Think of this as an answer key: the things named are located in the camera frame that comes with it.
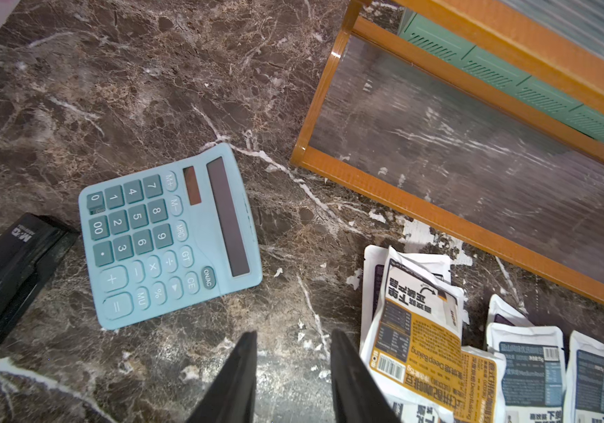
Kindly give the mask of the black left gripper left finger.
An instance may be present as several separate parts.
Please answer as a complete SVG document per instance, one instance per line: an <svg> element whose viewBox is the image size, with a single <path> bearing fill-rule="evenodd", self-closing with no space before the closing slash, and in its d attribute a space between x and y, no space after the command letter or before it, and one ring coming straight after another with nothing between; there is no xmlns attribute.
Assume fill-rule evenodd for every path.
<svg viewBox="0 0 604 423"><path fill-rule="evenodd" d="M245 332L187 422L253 422L257 332Z"/></svg>

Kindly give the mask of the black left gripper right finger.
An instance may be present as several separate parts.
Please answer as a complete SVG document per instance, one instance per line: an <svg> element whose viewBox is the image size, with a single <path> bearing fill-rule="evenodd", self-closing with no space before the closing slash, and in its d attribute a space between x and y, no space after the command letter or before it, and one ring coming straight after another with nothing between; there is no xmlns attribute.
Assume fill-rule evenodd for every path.
<svg viewBox="0 0 604 423"><path fill-rule="evenodd" d="M344 331L331 335L331 381L336 422L400 422Z"/></svg>

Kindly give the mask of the yellow coffee bag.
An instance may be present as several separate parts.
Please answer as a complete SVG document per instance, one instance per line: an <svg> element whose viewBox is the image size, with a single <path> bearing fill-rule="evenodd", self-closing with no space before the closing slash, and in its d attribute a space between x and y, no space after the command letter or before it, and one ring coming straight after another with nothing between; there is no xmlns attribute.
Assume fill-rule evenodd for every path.
<svg viewBox="0 0 604 423"><path fill-rule="evenodd" d="M458 324L436 323L398 306L408 322L384 315L361 357L402 422L503 422L506 358L462 345Z"/></svg>
<svg viewBox="0 0 604 423"><path fill-rule="evenodd" d="M394 248L360 356L381 393L414 422L451 422L462 399L464 292Z"/></svg>

